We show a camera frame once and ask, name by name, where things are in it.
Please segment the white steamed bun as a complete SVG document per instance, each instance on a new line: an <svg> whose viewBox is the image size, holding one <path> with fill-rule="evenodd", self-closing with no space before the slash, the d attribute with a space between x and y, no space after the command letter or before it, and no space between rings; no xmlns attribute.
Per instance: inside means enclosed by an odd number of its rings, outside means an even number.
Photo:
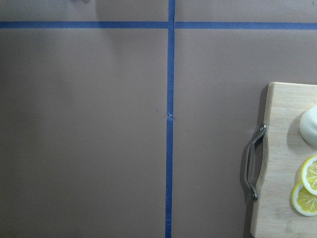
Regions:
<svg viewBox="0 0 317 238"><path fill-rule="evenodd" d="M312 146L317 146L317 107L308 109L300 119L300 133Z"/></svg>

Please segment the wooden cutting board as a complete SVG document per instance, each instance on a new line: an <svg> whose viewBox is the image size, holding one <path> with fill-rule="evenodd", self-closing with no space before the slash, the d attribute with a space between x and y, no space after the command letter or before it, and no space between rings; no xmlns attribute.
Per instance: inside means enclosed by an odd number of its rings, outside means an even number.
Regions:
<svg viewBox="0 0 317 238"><path fill-rule="evenodd" d="M295 210L293 187L300 181L306 159L317 154L299 131L302 114L316 106L317 87L271 82L268 85L262 166L257 181L259 199L253 204L250 232L255 238L315 238L317 218Z"/></svg>

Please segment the upper lemon slice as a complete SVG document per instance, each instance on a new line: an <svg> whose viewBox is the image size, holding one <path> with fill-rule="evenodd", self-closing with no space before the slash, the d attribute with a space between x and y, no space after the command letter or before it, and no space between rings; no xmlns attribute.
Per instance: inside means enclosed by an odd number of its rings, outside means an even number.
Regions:
<svg viewBox="0 0 317 238"><path fill-rule="evenodd" d="M305 189L313 194L317 194L317 157L308 158L301 168L301 181Z"/></svg>

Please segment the lemon slice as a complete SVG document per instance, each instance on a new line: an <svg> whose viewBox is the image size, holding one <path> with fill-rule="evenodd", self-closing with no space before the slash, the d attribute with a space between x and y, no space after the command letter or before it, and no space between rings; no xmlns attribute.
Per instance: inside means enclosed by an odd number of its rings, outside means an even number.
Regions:
<svg viewBox="0 0 317 238"><path fill-rule="evenodd" d="M312 217L317 215L317 196L310 193L298 182L291 193L291 202L297 212L304 216Z"/></svg>
<svg viewBox="0 0 317 238"><path fill-rule="evenodd" d="M313 194L317 194L317 157L308 158L301 168L301 181L305 189Z"/></svg>

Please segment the lower lemon slice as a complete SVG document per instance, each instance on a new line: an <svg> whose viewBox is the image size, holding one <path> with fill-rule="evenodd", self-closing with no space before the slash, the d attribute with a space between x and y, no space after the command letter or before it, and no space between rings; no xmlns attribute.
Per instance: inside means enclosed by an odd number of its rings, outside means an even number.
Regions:
<svg viewBox="0 0 317 238"><path fill-rule="evenodd" d="M317 215L317 196L310 193L298 182L291 193L291 202L297 212L304 216L312 217Z"/></svg>

